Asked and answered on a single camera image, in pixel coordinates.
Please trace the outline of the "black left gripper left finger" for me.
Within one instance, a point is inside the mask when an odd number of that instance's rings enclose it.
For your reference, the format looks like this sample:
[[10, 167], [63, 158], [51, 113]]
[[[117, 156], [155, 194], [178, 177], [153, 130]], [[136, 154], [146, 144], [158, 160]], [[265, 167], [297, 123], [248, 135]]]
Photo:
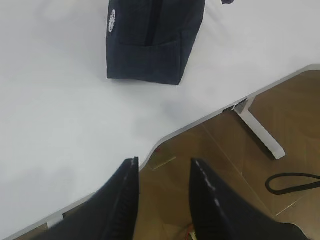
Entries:
[[126, 159], [108, 182], [76, 212], [38, 240], [131, 240], [140, 196], [139, 159]]

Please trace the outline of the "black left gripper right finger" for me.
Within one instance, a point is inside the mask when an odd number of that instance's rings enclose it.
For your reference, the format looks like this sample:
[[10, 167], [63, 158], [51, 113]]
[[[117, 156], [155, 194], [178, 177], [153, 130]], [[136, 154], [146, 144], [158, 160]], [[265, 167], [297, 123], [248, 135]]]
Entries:
[[189, 206], [199, 240], [305, 240], [292, 223], [276, 222], [247, 203], [205, 161], [191, 159]]

